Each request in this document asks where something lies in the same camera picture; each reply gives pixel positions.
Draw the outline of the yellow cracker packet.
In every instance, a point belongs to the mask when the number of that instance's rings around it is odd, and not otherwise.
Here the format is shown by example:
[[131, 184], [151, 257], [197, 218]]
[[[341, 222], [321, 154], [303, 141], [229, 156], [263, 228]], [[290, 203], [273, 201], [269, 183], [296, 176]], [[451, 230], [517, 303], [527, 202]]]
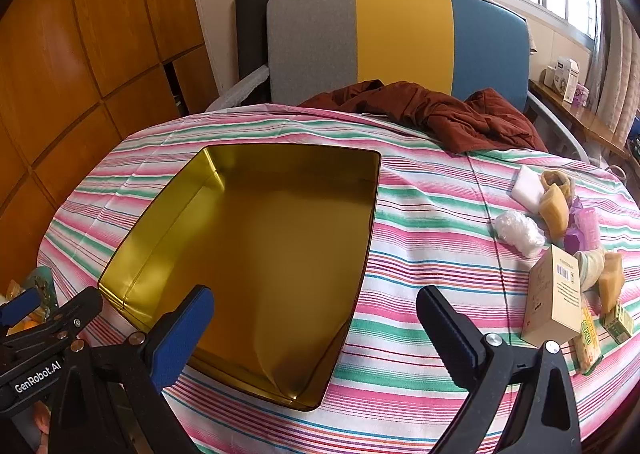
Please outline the yellow cracker packet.
[[582, 322], [579, 335], [572, 339], [576, 370], [584, 376], [590, 375], [602, 361], [602, 351], [596, 326], [589, 307], [582, 305]]

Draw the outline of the yellow sponge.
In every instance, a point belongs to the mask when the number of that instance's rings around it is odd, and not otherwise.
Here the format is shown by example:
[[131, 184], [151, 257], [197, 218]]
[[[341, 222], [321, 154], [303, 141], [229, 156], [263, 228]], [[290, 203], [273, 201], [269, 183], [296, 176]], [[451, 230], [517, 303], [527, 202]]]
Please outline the yellow sponge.
[[615, 308], [624, 283], [623, 255], [620, 252], [607, 252], [598, 281], [602, 314], [607, 314]]
[[552, 184], [541, 196], [538, 214], [546, 224], [552, 240], [564, 237], [568, 227], [568, 206], [561, 189]]

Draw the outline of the white plastic bag ball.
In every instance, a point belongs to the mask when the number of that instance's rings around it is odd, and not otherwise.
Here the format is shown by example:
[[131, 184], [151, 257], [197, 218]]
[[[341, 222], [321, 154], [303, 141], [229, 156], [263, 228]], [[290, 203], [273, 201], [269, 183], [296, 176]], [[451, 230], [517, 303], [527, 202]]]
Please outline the white plastic bag ball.
[[514, 247], [522, 256], [533, 258], [544, 248], [544, 234], [532, 219], [517, 210], [507, 210], [494, 220], [500, 240]]

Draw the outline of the purple snack packet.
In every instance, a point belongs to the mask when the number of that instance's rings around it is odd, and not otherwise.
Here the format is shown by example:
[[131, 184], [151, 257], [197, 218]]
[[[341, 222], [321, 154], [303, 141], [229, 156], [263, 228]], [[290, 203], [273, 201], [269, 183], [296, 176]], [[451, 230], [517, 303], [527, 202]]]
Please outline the purple snack packet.
[[575, 252], [583, 252], [585, 250], [585, 234], [579, 229], [577, 223], [578, 212], [583, 209], [584, 205], [582, 201], [578, 196], [575, 196], [568, 210], [567, 230], [563, 237], [564, 250], [571, 255], [574, 255]]

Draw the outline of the yellow sock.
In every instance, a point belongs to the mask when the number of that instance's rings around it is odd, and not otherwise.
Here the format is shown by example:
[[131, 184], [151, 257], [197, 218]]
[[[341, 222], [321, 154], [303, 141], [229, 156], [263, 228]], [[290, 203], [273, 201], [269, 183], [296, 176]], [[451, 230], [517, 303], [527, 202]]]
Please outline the yellow sock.
[[561, 170], [544, 170], [540, 174], [540, 182], [544, 192], [550, 190], [552, 185], [556, 185], [562, 192], [567, 203], [573, 203], [575, 196], [575, 183], [572, 177]]

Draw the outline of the green tea box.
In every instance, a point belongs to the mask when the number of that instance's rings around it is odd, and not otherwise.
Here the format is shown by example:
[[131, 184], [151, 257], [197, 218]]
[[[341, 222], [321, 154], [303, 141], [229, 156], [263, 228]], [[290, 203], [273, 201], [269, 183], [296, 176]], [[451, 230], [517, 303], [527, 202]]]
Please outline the green tea box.
[[623, 344], [634, 334], [634, 319], [621, 302], [616, 302], [600, 316], [600, 323], [616, 344]]

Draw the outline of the wooden desk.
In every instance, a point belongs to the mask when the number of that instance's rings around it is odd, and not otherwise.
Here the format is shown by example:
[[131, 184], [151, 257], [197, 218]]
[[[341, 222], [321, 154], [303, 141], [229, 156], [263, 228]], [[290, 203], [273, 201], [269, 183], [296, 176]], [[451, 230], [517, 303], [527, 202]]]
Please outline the wooden desk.
[[568, 130], [576, 131], [574, 137], [578, 141], [596, 142], [623, 160], [631, 158], [625, 141], [614, 136], [614, 132], [591, 110], [564, 102], [551, 88], [533, 79], [528, 81], [528, 92], [559, 118]]

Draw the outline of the white foam sponge block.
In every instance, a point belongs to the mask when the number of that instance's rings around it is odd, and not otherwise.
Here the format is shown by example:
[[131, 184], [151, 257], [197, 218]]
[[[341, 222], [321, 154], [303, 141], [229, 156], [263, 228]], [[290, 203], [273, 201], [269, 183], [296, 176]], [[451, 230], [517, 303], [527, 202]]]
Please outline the white foam sponge block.
[[541, 197], [544, 195], [540, 175], [523, 165], [511, 188], [511, 197], [531, 214], [538, 214]]

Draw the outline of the right side curtain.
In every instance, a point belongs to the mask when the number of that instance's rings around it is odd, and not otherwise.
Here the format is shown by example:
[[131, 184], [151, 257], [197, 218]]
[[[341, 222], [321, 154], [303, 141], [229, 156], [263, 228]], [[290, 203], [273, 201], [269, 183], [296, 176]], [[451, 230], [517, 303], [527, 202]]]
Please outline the right side curtain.
[[618, 0], [600, 0], [588, 107], [624, 143], [639, 110], [639, 35]]

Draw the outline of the white box on desk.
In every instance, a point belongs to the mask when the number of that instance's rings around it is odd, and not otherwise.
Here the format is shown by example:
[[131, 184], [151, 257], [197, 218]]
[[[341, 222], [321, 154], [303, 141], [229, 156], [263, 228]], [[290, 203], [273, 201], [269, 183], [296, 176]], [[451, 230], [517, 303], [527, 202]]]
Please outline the white box on desk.
[[558, 92], [563, 102], [573, 102], [578, 78], [578, 63], [572, 58], [558, 58], [554, 70], [553, 89]]

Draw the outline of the beige cardboard box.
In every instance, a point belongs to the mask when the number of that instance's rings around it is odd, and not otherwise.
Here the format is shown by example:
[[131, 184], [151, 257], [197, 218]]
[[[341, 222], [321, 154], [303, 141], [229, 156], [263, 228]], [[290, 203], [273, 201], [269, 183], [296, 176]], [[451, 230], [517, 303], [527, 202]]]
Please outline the beige cardboard box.
[[529, 271], [521, 338], [535, 347], [565, 344], [582, 327], [582, 290], [577, 259], [551, 245]]

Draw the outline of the dark red blanket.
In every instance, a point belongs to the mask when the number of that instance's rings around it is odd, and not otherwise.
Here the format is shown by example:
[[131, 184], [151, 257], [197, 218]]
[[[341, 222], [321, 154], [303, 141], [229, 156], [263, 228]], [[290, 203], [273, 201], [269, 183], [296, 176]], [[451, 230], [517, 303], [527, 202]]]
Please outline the dark red blanket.
[[384, 115], [395, 124], [431, 134], [446, 151], [454, 154], [547, 149], [528, 118], [491, 88], [474, 92], [461, 101], [415, 82], [383, 84], [375, 79], [319, 93], [302, 105]]

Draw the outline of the gold metal tin box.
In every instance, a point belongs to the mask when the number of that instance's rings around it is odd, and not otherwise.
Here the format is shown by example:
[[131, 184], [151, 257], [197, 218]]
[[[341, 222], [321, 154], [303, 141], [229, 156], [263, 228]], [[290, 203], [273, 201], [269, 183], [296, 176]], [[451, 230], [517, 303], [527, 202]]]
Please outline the gold metal tin box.
[[190, 363], [309, 412], [354, 317], [372, 240], [380, 153], [245, 143], [199, 150], [143, 211], [99, 286], [139, 330], [198, 285], [214, 314]]

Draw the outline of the wooden wardrobe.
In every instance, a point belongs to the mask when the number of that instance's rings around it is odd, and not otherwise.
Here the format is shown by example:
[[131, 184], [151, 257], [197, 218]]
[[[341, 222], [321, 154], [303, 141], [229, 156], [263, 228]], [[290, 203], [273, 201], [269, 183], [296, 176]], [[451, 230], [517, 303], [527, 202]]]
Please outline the wooden wardrobe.
[[1, 279], [127, 136], [218, 94], [195, 0], [1, 0]]

